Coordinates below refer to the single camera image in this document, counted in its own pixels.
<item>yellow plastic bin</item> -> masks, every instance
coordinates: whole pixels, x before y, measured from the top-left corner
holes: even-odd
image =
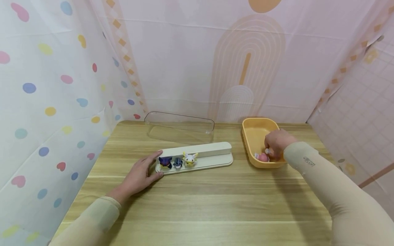
[[[279,161],[264,162],[254,157],[265,150],[264,140],[268,133],[279,129],[275,121],[268,118],[247,118],[242,122],[242,136],[249,161],[257,168],[278,168],[286,164],[283,154]]]

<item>grid pattern backdrop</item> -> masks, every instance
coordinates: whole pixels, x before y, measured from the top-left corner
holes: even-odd
[[[394,21],[310,123],[338,166],[394,218]]]

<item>wall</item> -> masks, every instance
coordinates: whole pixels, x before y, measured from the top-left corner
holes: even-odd
[[[394,20],[344,78],[314,130],[356,184],[394,218]]]
[[[92,1],[145,111],[305,122],[387,1]]]

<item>beige sleeve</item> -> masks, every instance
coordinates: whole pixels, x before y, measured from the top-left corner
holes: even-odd
[[[394,222],[384,209],[317,150],[296,142],[284,150],[284,158],[330,213],[332,245],[394,245]]]
[[[96,246],[119,217],[121,205],[111,197],[94,201],[50,246]]]

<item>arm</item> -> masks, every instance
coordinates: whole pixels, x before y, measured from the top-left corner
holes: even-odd
[[[98,245],[118,219],[120,208],[129,197],[163,177],[162,172],[148,176],[153,160],[161,154],[160,150],[138,160],[118,187],[94,201],[50,246]]]
[[[333,245],[394,245],[394,223],[384,209],[317,150],[294,142],[284,157],[330,213]]]
[[[97,199],[50,246],[96,246],[118,219],[120,208],[120,203],[111,197]]]

